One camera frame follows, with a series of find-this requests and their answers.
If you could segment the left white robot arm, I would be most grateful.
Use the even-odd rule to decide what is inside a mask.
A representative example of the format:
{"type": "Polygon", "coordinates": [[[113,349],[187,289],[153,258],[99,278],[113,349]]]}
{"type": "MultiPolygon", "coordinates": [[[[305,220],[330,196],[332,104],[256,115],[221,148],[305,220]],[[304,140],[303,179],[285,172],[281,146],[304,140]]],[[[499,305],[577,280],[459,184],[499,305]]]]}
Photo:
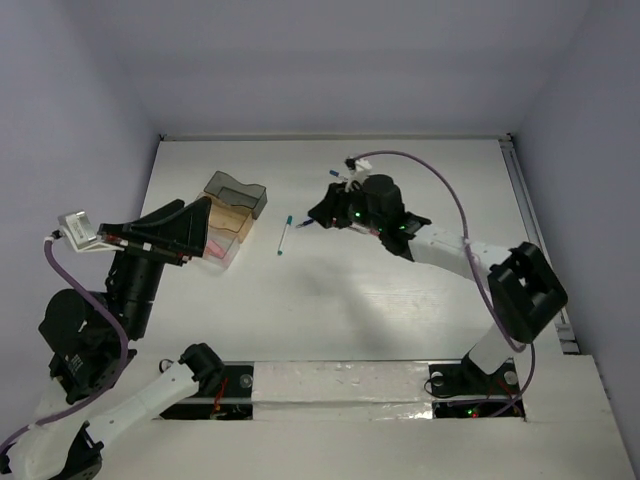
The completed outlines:
{"type": "Polygon", "coordinates": [[[49,301],[38,330],[53,356],[51,382],[30,424],[1,445],[1,472],[14,479],[92,479],[113,443],[196,394],[219,397],[225,365],[205,343],[189,346],[161,375],[99,415],[95,402],[113,388],[137,352],[131,343],[148,325],[163,270],[201,257],[212,202],[180,199],[128,223],[93,227],[83,211],[59,216],[44,239],[47,262],[67,288],[49,301]],[[55,259],[65,240],[77,253],[114,255],[102,292],[90,292],[55,259]]]}

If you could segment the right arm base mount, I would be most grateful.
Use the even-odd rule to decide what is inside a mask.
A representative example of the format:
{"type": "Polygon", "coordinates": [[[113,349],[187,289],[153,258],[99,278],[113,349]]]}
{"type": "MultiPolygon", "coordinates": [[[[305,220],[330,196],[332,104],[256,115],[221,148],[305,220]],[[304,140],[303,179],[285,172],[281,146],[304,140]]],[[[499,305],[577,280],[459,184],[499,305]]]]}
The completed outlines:
{"type": "Polygon", "coordinates": [[[493,374],[486,374],[471,364],[432,364],[423,389],[432,398],[436,419],[526,417],[512,360],[493,374]]]}

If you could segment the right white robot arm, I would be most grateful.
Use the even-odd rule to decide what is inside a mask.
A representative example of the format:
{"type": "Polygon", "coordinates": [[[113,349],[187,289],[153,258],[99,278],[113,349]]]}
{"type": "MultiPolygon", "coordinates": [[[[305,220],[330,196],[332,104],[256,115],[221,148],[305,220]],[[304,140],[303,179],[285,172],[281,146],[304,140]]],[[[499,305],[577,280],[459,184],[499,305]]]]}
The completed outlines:
{"type": "Polygon", "coordinates": [[[470,391],[491,386],[499,368],[532,344],[568,302],[538,246],[493,246],[442,229],[407,211],[399,187],[387,175],[372,175],[356,187],[330,184],[308,215],[325,229],[358,225],[375,233],[389,253],[478,285],[494,324],[463,357],[460,379],[470,391]]]}

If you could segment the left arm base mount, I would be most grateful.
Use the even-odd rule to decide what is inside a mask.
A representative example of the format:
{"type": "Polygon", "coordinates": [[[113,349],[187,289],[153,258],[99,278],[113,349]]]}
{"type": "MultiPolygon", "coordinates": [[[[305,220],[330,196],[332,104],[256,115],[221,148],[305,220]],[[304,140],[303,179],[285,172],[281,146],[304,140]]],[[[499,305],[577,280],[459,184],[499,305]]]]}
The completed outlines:
{"type": "Polygon", "coordinates": [[[241,421],[253,419],[253,363],[227,364],[221,383],[210,393],[183,399],[159,416],[164,420],[241,421]]]}

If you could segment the blue capped white pen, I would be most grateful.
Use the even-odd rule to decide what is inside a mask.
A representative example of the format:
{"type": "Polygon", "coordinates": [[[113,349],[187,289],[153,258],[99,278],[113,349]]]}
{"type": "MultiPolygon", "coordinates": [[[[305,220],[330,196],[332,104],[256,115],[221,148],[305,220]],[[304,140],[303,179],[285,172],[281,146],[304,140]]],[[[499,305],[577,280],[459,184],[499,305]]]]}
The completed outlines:
{"type": "Polygon", "coordinates": [[[344,175],[341,175],[338,171],[336,170],[329,170],[329,174],[337,179],[339,179],[340,181],[346,181],[347,177],[345,177],[344,175]]]}

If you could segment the pink highlighter marker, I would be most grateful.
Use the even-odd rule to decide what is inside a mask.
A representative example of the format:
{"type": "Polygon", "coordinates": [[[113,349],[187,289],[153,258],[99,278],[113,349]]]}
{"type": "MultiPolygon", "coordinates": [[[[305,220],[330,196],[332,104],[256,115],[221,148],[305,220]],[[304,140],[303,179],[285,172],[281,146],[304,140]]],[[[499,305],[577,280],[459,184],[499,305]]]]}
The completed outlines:
{"type": "Polygon", "coordinates": [[[224,247],[221,247],[219,244],[212,240],[208,240],[205,248],[205,253],[208,256],[212,256],[215,258],[224,258],[226,256],[226,250],[224,247]]]}

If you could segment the teal capped white pen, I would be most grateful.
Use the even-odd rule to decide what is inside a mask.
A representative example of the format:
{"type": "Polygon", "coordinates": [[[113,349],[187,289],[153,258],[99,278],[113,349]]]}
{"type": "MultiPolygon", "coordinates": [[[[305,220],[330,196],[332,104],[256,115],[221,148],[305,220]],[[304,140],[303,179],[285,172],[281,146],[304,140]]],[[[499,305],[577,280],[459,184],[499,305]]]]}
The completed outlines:
{"type": "Polygon", "coordinates": [[[292,215],[288,215],[286,220],[285,220],[285,223],[284,223],[284,226],[283,226],[283,230],[282,230],[282,233],[281,233],[281,236],[280,236],[280,239],[279,239],[279,243],[278,243],[278,246],[277,246],[277,251],[276,251],[277,252],[277,256],[282,256],[283,253],[284,253],[284,245],[285,245],[285,242],[286,242],[286,239],[287,239],[287,235],[288,235],[289,229],[290,229],[290,227],[292,225],[292,222],[293,222],[293,216],[292,215]]]}

